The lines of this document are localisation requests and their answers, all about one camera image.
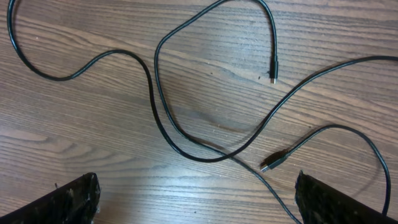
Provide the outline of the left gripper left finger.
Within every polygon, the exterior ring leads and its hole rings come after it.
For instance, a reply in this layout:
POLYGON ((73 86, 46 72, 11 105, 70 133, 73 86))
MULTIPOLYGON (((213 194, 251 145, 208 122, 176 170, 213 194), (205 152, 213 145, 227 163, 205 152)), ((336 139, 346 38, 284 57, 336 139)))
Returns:
POLYGON ((101 189, 89 172, 47 195, 1 217, 1 224, 91 224, 101 189))

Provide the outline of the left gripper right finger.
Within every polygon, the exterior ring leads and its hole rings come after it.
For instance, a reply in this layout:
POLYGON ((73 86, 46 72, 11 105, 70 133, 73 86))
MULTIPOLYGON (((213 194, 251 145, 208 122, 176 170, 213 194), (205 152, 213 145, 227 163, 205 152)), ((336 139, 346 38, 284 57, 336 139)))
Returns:
POLYGON ((304 224, 397 224, 365 204, 300 172, 295 201, 304 224))

